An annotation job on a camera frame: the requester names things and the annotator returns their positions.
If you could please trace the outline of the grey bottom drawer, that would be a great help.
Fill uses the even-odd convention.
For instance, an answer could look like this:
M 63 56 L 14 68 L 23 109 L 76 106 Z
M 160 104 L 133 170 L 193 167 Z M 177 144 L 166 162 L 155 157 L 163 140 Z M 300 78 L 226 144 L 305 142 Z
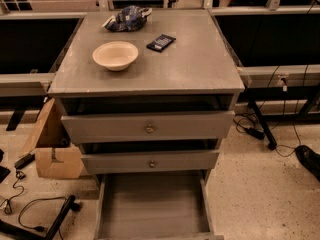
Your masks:
M 224 240 L 200 171 L 107 174 L 94 240 Z

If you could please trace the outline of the grey drawer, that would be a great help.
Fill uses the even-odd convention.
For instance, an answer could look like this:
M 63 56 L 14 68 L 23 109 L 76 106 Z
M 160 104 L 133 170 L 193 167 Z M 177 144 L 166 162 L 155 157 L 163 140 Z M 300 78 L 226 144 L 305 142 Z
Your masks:
M 90 154 L 81 157 L 89 174 L 213 169 L 218 151 L 166 151 Z
M 200 171 L 107 174 L 94 240 L 224 240 Z
M 62 116 L 74 144 L 222 139 L 227 136 L 234 113 L 163 112 Z

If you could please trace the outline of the grey drawer cabinet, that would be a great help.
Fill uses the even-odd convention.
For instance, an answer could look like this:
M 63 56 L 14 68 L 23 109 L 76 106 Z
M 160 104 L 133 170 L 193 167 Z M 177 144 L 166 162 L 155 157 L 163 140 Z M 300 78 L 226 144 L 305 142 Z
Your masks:
M 107 13 L 87 14 L 49 89 L 62 116 L 163 112 L 226 112 L 244 85 L 219 30 L 205 10 L 156 10 L 142 30 L 110 33 Z M 146 45 L 165 34 L 175 38 L 162 52 Z M 137 59 L 110 71 L 92 57 L 113 41 L 135 45 Z M 129 152 L 218 151 L 222 139 L 75 144 L 83 155 Z

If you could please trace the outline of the grey top drawer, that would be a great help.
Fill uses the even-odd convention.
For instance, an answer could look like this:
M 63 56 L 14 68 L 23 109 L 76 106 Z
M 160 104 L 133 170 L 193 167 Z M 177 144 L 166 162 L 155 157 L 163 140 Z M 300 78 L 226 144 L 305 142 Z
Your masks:
M 222 139 L 227 136 L 234 113 L 163 112 L 62 116 L 74 144 Z

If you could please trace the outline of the grey middle drawer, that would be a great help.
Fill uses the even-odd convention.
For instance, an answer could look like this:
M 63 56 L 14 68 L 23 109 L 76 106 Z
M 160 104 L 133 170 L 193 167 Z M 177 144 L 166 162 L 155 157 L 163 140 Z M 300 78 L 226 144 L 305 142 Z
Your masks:
M 166 151 L 90 154 L 81 157 L 89 174 L 213 169 L 218 151 Z

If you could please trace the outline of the white bowl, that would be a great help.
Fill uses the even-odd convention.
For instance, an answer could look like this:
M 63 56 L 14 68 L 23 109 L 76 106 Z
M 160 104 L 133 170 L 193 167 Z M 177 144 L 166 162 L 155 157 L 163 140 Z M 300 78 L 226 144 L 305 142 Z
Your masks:
M 105 43 L 92 54 L 93 60 L 110 71 L 122 71 L 128 68 L 138 57 L 135 45 L 124 41 Z

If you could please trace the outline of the blue crumpled chip bag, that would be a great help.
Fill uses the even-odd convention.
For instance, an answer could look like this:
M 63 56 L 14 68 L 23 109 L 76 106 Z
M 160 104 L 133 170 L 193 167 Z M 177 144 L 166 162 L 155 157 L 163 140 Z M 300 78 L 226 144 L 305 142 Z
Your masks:
M 147 22 L 147 18 L 151 15 L 152 9 L 127 6 L 118 14 L 109 17 L 102 27 L 111 32 L 133 32 L 141 29 Z

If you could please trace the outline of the cardboard box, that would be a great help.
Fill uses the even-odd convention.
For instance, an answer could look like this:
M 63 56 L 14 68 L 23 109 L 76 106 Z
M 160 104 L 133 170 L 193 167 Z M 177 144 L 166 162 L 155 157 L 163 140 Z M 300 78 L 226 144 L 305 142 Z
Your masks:
M 54 98 L 42 107 L 19 157 L 27 154 L 35 155 L 36 171 L 42 178 L 76 179 L 84 172 L 81 152 L 69 139 Z

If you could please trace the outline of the black table leg right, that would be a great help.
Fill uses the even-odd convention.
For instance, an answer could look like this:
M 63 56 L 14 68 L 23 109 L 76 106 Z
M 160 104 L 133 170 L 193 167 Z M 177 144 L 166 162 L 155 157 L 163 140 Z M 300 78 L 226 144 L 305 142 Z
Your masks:
M 264 130 L 264 133 L 269 141 L 268 148 L 270 150 L 275 150 L 277 147 L 277 142 L 276 142 L 273 134 L 271 133 L 268 124 L 264 120 L 263 115 L 261 114 L 261 111 L 260 111 L 258 105 L 256 104 L 256 102 L 254 100 L 250 100 L 248 103 L 248 106 L 253 109 L 262 129 Z

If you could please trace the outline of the black stand leg left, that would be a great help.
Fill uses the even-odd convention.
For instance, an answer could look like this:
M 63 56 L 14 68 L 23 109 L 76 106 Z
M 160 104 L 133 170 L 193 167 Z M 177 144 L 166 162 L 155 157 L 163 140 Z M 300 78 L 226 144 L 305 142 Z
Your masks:
M 25 229 L 11 225 L 0 220 L 0 234 L 6 237 L 12 238 L 13 240 L 53 240 L 54 236 L 58 233 L 61 224 L 70 210 L 78 211 L 80 206 L 75 202 L 76 197 L 70 195 L 64 201 L 58 216 L 54 220 L 52 226 L 49 228 L 45 236 L 32 233 Z

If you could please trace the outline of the black shoe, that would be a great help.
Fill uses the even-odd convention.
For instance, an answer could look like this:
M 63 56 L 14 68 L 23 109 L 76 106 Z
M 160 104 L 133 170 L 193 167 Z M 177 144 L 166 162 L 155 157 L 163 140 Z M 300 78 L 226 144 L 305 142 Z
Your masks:
M 320 181 L 320 155 L 306 145 L 295 149 L 299 162 Z

